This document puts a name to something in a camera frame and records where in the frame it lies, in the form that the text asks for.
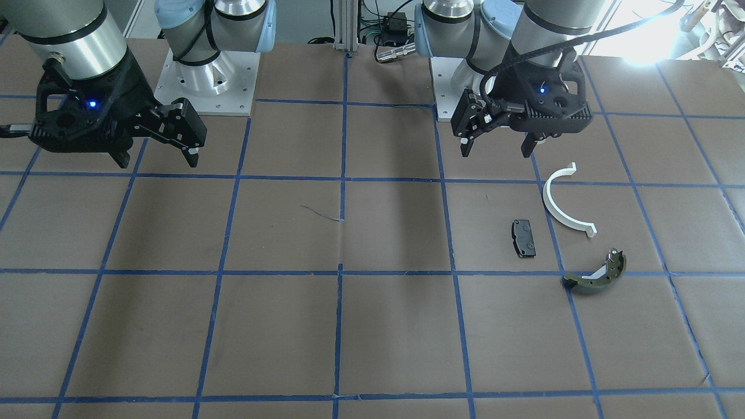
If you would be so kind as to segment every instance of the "white mounting plate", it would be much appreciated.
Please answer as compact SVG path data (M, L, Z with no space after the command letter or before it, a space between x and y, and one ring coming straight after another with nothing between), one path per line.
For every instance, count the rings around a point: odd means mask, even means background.
M155 99L170 104L178 98L187 98L200 115L249 116L261 54L236 51L223 51L223 54L228 55L236 68L232 86L226 92L202 97L184 91L176 75L173 53L169 50L155 89Z
M455 69L461 61L463 58L430 58L434 98L437 102L437 121L450 121L463 94L463 89L454 89L451 83Z

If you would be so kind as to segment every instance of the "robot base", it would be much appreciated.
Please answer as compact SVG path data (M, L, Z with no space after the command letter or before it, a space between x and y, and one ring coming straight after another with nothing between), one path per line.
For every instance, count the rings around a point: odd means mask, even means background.
M455 69L462 61L463 58L432 57L430 59L434 98L437 101L437 121L450 121L460 96L463 94L463 88L456 89L452 83Z
M236 51L223 51L223 54L227 54L236 67L235 76L226 92L204 97L184 91L173 65L173 53L168 51L158 87L155 89L155 98L163 104L170 104L178 98L186 97L200 115L249 116L261 54Z

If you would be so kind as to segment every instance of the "gray floor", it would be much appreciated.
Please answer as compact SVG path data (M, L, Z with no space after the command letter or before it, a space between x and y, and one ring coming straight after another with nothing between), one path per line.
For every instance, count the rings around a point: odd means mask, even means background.
M165 43L130 45L155 83ZM527 160L508 130L460 157L426 59L328 45L265 54L197 169L4 140L0 418L742 418L745 95L708 62L583 64L595 121ZM33 118L21 39L0 75L0 124ZM571 162L593 239L542 205ZM613 289L565 292L611 247Z

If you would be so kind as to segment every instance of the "light blue joint cover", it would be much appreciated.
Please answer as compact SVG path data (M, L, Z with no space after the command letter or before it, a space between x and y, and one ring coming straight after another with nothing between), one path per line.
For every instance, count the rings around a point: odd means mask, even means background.
M163 29L173 29L191 19L204 6L204 0L156 0L155 16Z
M522 9L512 0L484 0L481 14L486 23L503 38L512 39Z
M416 53L423 57L432 57L432 49L429 47L429 39L427 39L427 28L424 23L422 7L424 7L423 4L418 4L414 8L414 42L416 43Z
M274 0L267 0L267 16L264 18L264 27L261 29L259 44L256 52L269 52L274 48L274 38L277 33L277 6Z

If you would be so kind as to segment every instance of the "white plastic arc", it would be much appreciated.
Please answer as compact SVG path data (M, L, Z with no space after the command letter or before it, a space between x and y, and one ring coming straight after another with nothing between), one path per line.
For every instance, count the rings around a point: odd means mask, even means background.
M575 218L570 217L566 214L566 212L563 212L561 208L557 206L557 203L554 201L554 197L551 196L551 182L553 182L557 177L571 176L576 172L577 164L575 162L572 162L568 168L563 168L555 171L554 174L552 174L551 177L546 180L546 184L543 186L543 203L548 209L548 212L550 212L551 215L553 215L554 218L561 224L564 224L566 227L573 228L575 230L584 231L590 238L595 237L595 234L597 234L597 228L595 228L595 224L579 221Z

